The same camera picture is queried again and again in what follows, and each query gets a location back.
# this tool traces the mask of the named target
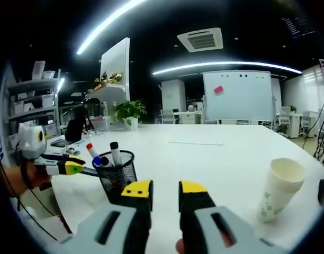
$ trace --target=black mesh pen holder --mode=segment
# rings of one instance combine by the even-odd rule
[[[109,202],[112,204],[116,204],[128,184],[137,181],[134,167],[134,154],[130,151],[120,150],[120,156],[122,160],[122,165],[120,166],[98,167],[93,163],[93,167],[97,171]],[[102,153],[100,157],[101,161],[103,157],[106,157],[114,165],[111,152]]]

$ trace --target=green leaves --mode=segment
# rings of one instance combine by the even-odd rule
[[[141,101],[133,102],[123,102],[116,107],[114,107],[115,119],[123,122],[123,119],[128,117],[139,118],[142,115],[147,114],[146,107],[141,103]]]

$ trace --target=paper cup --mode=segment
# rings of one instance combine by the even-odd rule
[[[262,222],[275,219],[298,192],[304,181],[304,168],[294,160],[272,160],[267,183],[257,208]]]

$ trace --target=office chair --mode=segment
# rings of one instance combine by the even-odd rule
[[[281,107],[280,114],[277,118],[278,126],[280,127],[278,134],[288,138],[288,135],[283,132],[282,127],[287,127],[290,125],[290,107]]]
[[[305,130],[310,129],[310,112],[309,111],[303,112],[300,125],[301,125],[302,132],[299,133],[299,136],[300,135],[307,136],[307,133],[305,133]]]
[[[164,123],[179,123],[179,118],[176,119],[173,110],[161,110],[162,124]]]

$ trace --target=air conditioning vent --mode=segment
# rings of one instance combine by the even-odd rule
[[[223,49],[220,28],[211,28],[180,34],[177,36],[189,52]]]

